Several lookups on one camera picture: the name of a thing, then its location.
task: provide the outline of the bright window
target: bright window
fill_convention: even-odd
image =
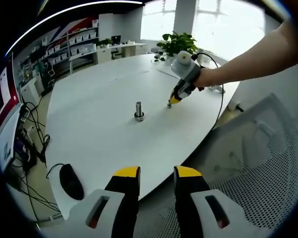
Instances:
[[[197,0],[192,35],[199,48],[231,60],[265,36],[265,12],[242,0]]]
[[[154,0],[146,3],[141,22],[142,40],[162,40],[165,33],[172,34],[177,0]]]

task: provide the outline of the desk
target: desk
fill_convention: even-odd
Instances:
[[[105,188],[112,175],[126,166],[141,166],[139,199],[182,164],[213,127],[222,95],[195,90],[167,108],[178,82],[169,65],[154,64],[153,55],[113,60],[81,70],[58,81],[52,92],[46,130],[47,169],[70,163],[85,195]],[[239,82],[225,84],[225,110]],[[145,119],[134,119],[136,102]],[[78,201],[62,189],[61,166],[50,173],[55,200],[65,219]]]
[[[73,73],[73,60],[78,59],[80,57],[93,54],[93,60],[95,62],[95,57],[96,57],[97,51],[101,51],[101,50],[105,50],[105,49],[118,49],[118,48],[126,48],[126,49],[128,49],[128,48],[135,48],[136,46],[145,46],[145,45],[146,44],[143,44],[143,43],[124,44],[124,45],[110,46],[108,48],[102,48],[102,49],[98,49],[98,50],[92,50],[92,51],[89,51],[89,52],[86,52],[86,53],[79,53],[79,54],[74,55],[74,56],[72,56],[72,57],[69,58],[69,62],[70,62],[70,74]]]

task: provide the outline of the storage box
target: storage box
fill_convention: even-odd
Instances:
[[[38,46],[33,47],[33,48],[32,48],[32,53],[36,52],[38,49],[39,49]]]
[[[60,49],[61,49],[61,46],[60,46],[60,45],[54,46],[54,50],[55,50],[55,52],[56,52],[56,51],[59,51]]]
[[[82,46],[82,47],[80,47],[79,48],[79,53],[87,53],[88,52],[88,48],[87,47],[84,47],[84,46]]]
[[[60,62],[61,61],[61,56],[57,56],[56,58],[55,58],[55,63],[58,63],[58,62]]]
[[[50,64],[54,65],[56,63],[55,59],[50,59]]]
[[[69,40],[69,42],[70,42],[70,45],[74,45],[74,44],[75,44],[75,38],[71,38],[71,39]]]
[[[91,23],[92,23],[93,27],[98,27],[98,19],[92,20]]]
[[[49,49],[49,55],[54,53],[54,47]]]
[[[42,38],[42,46],[46,46],[48,44],[48,37],[43,37]]]
[[[89,34],[83,35],[83,40],[87,41],[89,39]]]
[[[62,57],[62,60],[67,59],[68,58],[68,53],[61,54],[61,57]]]
[[[90,34],[90,38],[91,38],[91,39],[92,39],[92,38],[96,38],[96,32],[91,33],[91,34]]]
[[[72,54],[72,56],[77,55],[77,48],[71,49],[71,54]]]
[[[76,37],[76,43],[82,42],[83,41],[83,36],[77,36]]]

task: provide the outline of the black mouse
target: black mouse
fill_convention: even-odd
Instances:
[[[84,198],[83,186],[70,164],[65,164],[61,167],[60,182],[68,196],[76,200],[82,200]]]

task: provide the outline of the human arm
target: human arm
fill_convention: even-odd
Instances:
[[[215,69],[203,68],[195,82],[208,87],[259,78],[281,72],[298,63],[298,40],[290,23],[284,22],[255,46]]]

